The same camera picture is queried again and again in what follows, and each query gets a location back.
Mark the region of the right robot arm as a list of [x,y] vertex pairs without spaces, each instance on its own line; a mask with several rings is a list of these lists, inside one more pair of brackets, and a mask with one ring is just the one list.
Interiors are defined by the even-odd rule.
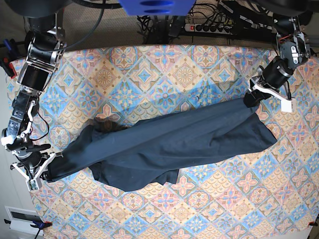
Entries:
[[63,9],[45,17],[26,17],[27,55],[19,74],[18,94],[12,103],[12,114],[7,128],[2,131],[1,144],[12,152],[18,163],[12,165],[27,183],[39,181],[43,171],[53,160],[44,153],[50,144],[35,145],[31,138],[34,117],[40,108],[39,97],[44,93],[64,53],[65,31]]

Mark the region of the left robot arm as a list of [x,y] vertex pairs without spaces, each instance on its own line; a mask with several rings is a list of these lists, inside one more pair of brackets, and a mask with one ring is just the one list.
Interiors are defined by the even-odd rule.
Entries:
[[272,17],[267,15],[266,20],[277,32],[278,55],[265,68],[258,67],[257,75],[249,81],[243,102],[251,108],[275,97],[280,100],[281,111],[291,113],[296,107],[296,99],[292,97],[289,78],[311,57],[310,45],[297,16],[273,14]]

